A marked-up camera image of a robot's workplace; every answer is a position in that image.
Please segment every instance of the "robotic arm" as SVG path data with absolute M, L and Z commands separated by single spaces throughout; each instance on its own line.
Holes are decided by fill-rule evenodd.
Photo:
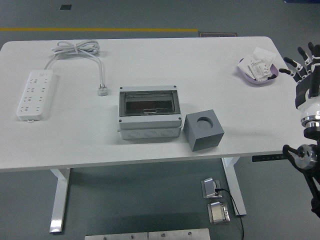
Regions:
M 301 124 L 305 127 L 303 134 L 305 138 L 315 140 L 316 144 L 303 144 L 298 149 L 284 145 L 282 149 L 284 156 L 264 156 L 265 158 L 254 156 L 252 161 L 288 159 L 293 167 L 304 175 L 313 196 L 311 211 L 320 218 L 320 191 L 315 182 L 320 184 L 320 44 L 314 46 L 309 42 L 308 48 L 312 54 L 311 58 L 301 47 L 298 48 L 306 68 L 285 57 L 284 61 L 298 72 L 283 68 L 280 68 L 279 72 L 291 75 L 297 82 L 295 107 L 301 112 Z

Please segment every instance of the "gray cube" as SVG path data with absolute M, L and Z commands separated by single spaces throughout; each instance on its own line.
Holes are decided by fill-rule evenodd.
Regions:
M 225 133 L 213 110 L 187 114 L 183 131 L 193 152 L 218 146 Z

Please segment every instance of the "power cord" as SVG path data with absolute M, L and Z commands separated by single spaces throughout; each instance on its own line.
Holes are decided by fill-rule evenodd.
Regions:
M 218 193 L 218 192 L 220 192 L 220 191 L 226 191 L 226 192 L 230 195 L 230 197 L 231 197 L 231 199 L 232 199 L 232 201 L 233 201 L 233 203 L 234 203 L 234 206 L 235 206 L 235 209 L 236 209 L 236 211 L 237 211 L 237 213 L 238 213 L 238 215 L 239 215 L 240 222 L 241 222 L 241 227 L 242 227 L 242 238 L 241 238 L 241 239 L 244 240 L 244 238 L 245 238 L 244 224 L 243 224 L 243 222 L 242 222 L 241 215 L 240 215 L 240 213 L 239 213 L 239 211 L 238 211 L 236 202 L 235 202 L 234 198 L 232 197 L 231 193 L 230 193 L 228 190 L 226 190 L 226 189 L 224 189 L 224 188 L 217 188 L 217 189 L 215 189 L 215 192 L 216 192 L 216 193 Z
M 44 69 L 48 69 L 49 65 L 61 55 L 85 55 L 90 56 L 97 60 L 99 64 L 99 72 L 100 72 L 100 86 L 98 89 L 99 96 L 106 96 L 108 95 L 108 88 L 105 85 L 104 78 L 103 78 L 103 68 L 102 63 L 95 54 L 100 52 L 100 46 L 96 40 L 84 40 L 78 43 L 71 43 L 68 41 L 59 41 L 56 47 L 51 48 L 54 53 L 54 57 L 50 59 L 50 61 L 46 64 Z

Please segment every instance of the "power strip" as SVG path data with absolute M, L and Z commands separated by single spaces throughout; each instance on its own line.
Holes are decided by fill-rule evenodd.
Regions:
M 47 116 L 55 88 L 53 77 L 54 72 L 47 69 L 30 73 L 16 111 L 21 121 L 38 121 Z

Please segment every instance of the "black cable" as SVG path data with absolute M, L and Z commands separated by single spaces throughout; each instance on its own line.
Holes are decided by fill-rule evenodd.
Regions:
M 236 209 L 236 211 L 237 211 L 237 213 L 238 213 L 238 215 L 239 215 L 240 222 L 241 222 L 241 227 L 242 227 L 242 238 L 241 238 L 241 239 L 244 240 L 244 238 L 245 238 L 244 224 L 243 224 L 243 222 L 242 222 L 241 215 L 240 215 L 240 213 L 239 213 L 239 211 L 238 211 L 236 202 L 235 202 L 234 198 L 232 197 L 231 193 L 230 193 L 228 190 L 226 190 L 226 189 L 224 189 L 224 188 L 217 188 L 217 189 L 215 189 L 215 192 L 216 192 L 216 193 L 218 193 L 218 192 L 220 192 L 220 191 L 226 191 L 226 192 L 230 195 L 230 197 L 231 197 L 231 199 L 232 199 L 232 201 L 233 201 L 233 203 L 234 203 L 234 206 L 235 206 L 235 209 Z

